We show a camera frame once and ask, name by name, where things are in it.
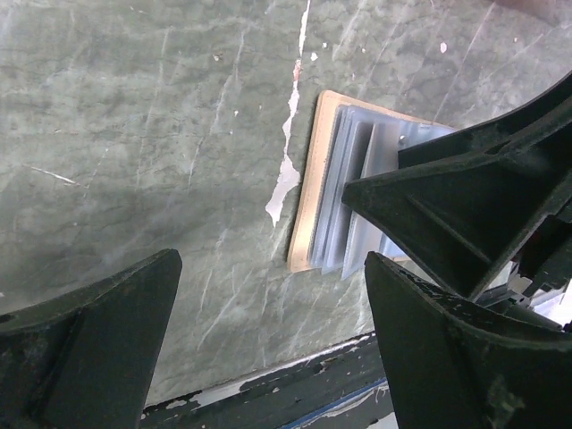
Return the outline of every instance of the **wooden board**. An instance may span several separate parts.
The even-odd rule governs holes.
[[[304,181],[302,182],[302,194],[288,252],[288,268],[293,273],[312,269],[312,266],[309,264],[309,252],[314,237],[320,197],[324,188],[326,165],[330,154],[330,145],[332,144],[336,113],[340,105],[356,105],[398,119],[432,123],[394,112],[379,105],[372,105],[356,98],[343,96],[330,90],[323,91],[320,94],[315,110],[314,127],[307,155]]]

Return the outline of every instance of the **peeling paint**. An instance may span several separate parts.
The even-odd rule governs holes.
[[[282,213],[286,195],[288,192],[298,186],[300,182],[300,173],[294,168],[292,160],[288,156],[288,146],[290,144],[292,120],[298,111],[298,102],[300,100],[300,94],[298,92],[298,81],[302,70],[302,54],[304,52],[304,42],[306,41],[307,16],[310,11],[310,3],[311,0],[307,0],[306,10],[304,13],[302,13],[302,19],[300,23],[300,34],[298,42],[299,57],[294,63],[294,70],[292,71],[292,93],[290,94],[290,99],[288,100],[290,116],[282,125],[282,132],[286,138],[284,149],[282,151],[283,159],[280,165],[280,172],[278,174],[278,179],[276,180],[276,186],[274,187],[272,197],[265,207],[266,212],[270,215],[270,217],[272,217],[272,223],[274,227],[276,227],[276,224],[280,220],[280,215]]]

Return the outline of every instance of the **black plastic mount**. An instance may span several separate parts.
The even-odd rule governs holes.
[[[516,111],[402,151],[398,171],[348,183],[342,200],[462,297],[510,260],[536,289],[558,289],[572,274],[571,141],[572,73]]]
[[[366,283],[400,429],[569,426],[570,334],[482,308],[375,253]]]
[[[0,319],[0,427],[139,427],[181,274],[176,250]]]
[[[366,260],[401,429],[572,420],[572,329],[519,306],[572,274],[571,142],[572,73],[510,114],[404,150],[396,172],[346,185],[343,202],[438,284]],[[487,290],[510,262],[509,285]]]

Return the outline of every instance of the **black plastic bracket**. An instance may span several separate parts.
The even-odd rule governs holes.
[[[163,250],[0,317],[0,427],[139,427],[181,274]]]
[[[476,300],[523,252],[537,256],[531,280],[560,266],[537,282],[560,288],[572,266],[549,259],[569,257],[570,141],[572,74],[510,114],[407,149],[398,171],[346,184],[342,201],[462,297]]]

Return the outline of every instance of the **scratched surface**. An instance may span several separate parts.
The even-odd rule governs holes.
[[[372,329],[361,273],[286,271],[299,188],[265,211],[321,90],[463,127],[572,66],[567,0],[128,3],[0,0],[0,309],[177,248],[149,403]]]

